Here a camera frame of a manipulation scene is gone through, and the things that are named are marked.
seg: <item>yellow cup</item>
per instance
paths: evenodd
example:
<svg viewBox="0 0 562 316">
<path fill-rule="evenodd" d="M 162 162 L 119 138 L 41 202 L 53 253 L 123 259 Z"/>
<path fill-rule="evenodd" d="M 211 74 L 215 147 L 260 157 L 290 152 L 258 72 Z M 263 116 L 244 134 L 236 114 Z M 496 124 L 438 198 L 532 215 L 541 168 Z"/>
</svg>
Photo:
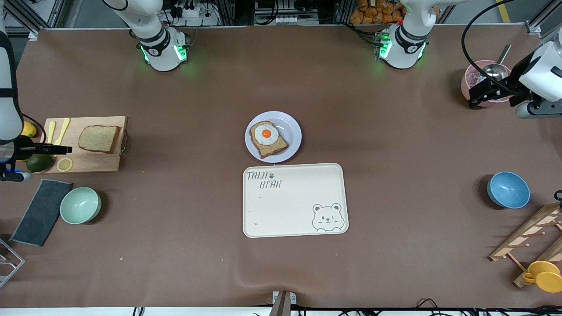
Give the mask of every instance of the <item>yellow cup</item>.
<svg viewBox="0 0 562 316">
<path fill-rule="evenodd" d="M 541 272 L 535 278 L 537 286 L 548 293 L 562 292 L 562 277 L 554 272 Z"/>
<path fill-rule="evenodd" d="M 527 283 L 537 283 L 537 276 L 543 272 L 550 272 L 560 277 L 560 269 L 548 261 L 535 261 L 529 265 L 527 271 L 523 274 L 523 279 Z"/>
</svg>

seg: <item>slice of bread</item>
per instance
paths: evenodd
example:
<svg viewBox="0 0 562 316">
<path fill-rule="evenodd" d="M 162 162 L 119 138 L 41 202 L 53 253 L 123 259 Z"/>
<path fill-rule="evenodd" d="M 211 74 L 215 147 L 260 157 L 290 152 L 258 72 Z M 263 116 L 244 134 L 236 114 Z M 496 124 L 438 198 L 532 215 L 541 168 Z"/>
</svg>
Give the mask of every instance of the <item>slice of bread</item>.
<svg viewBox="0 0 562 316">
<path fill-rule="evenodd" d="M 261 121 L 259 123 L 254 124 L 252 128 L 250 128 L 250 137 L 252 138 L 252 143 L 254 146 L 256 146 L 257 150 L 260 152 L 260 156 L 262 159 L 269 157 L 271 155 L 275 155 L 289 148 L 289 144 L 287 144 L 285 139 L 283 139 L 281 133 L 279 133 L 279 138 L 272 145 L 262 145 L 258 143 L 256 137 L 254 136 L 254 131 L 260 125 L 271 125 L 273 126 L 273 128 L 275 128 L 275 126 L 270 121 Z"/>
<path fill-rule="evenodd" d="M 120 129 L 118 126 L 86 126 L 78 138 L 78 147 L 87 151 L 112 154 Z"/>
</svg>

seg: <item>wooden rack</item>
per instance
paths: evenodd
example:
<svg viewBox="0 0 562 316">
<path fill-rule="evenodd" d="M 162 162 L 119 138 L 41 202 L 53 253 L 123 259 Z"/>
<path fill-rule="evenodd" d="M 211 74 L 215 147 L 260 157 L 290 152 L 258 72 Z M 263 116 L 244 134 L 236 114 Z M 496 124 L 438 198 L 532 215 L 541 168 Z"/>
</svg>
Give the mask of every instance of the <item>wooden rack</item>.
<svg viewBox="0 0 562 316">
<path fill-rule="evenodd" d="M 558 191 L 555 198 L 558 200 L 558 194 L 562 191 Z M 525 243 L 525 241 L 532 237 L 542 236 L 545 232 L 541 231 L 544 227 L 554 226 L 558 230 L 562 231 L 562 222 L 556 220 L 557 217 L 562 215 L 562 209 L 560 206 L 562 203 L 553 203 L 544 205 L 538 212 L 536 212 L 528 221 L 526 221 L 515 233 L 513 233 L 509 238 L 502 243 L 498 248 L 496 248 L 489 258 L 492 261 L 498 261 L 500 259 L 509 258 L 513 261 L 523 272 L 521 275 L 513 281 L 513 283 L 518 287 L 523 287 L 525 285 L 530 285 L 526 283 L 523 279 L 523 273 L 527 272 L 526 267 L 524 267 L 514 256 L 511 251 L 515 248 L 529 247 L 530 244 Z M 550 261 L 558 262 L 562 261 L 562 237 L 558 238 L 542 255 L 540 255 L 535 261 Z"/>
</svg>

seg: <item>brown table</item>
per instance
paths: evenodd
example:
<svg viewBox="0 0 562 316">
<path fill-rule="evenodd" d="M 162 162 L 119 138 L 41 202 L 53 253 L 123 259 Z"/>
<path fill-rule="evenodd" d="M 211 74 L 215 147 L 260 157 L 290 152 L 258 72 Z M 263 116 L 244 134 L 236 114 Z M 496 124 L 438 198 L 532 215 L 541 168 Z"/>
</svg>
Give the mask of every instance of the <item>brown table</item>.
<svg viewBox="0 0 562 316">
<path fill-rule="evenodd" d="M 205 29 L 189 65 L 169 73 L 147 66 L 126 31 L 40 32 L 18 69 L 22 110 L 40 121 L 126 115 L 130 143 L 118 173 L 49 176 L 96 189 L 103 210 L 91 225 L 59 220 L 44 247 L 16 245 L 27 263 L 0 304 L 258 305 L 280 288 L 322 307 L 412 307 L 422 297 L 440 306 L 559 303 L 515 288 L 517 267 L 486 257 L 554 202 L 562 121 L 469 110 L 459 89 L 462 30 L 435 27 L 424 57 L 395 70 L 343 27 Z M 468 36 L 475 60 L 512 44 L 508 66 L 537 42 L 522 25 L 475 26 Z M 261 164 L 243 133 L 268 110 L 302 126 L 289 164 L 343 167 L 347 233 L 242 233 L 242 172 Z M 498 210 L 486 197 L 489 175 L 502 170 L 528 182 L 525 208 Z M 16 228 L 38 178 L 0 186 L 2 233 Z M 517 257 L 536 258 L 559 235 L 547 232 Z"/>
</svg>

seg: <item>bear face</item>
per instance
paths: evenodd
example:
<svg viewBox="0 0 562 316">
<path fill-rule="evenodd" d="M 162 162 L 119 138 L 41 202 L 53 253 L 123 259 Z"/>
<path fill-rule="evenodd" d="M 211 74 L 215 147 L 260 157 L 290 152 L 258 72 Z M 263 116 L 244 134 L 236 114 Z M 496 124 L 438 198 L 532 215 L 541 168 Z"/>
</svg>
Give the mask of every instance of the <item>bear face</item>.
<svg viewBox="0 0 562 316">
<path fill-rule="evenodd" d="M 314 211 L 312 226 L 317 232 L 341 231 L 345 225 L 340 204 L 334 203 L 332 206 L 326 207 L 316 204 L 312 210 Z"/>
</svg>

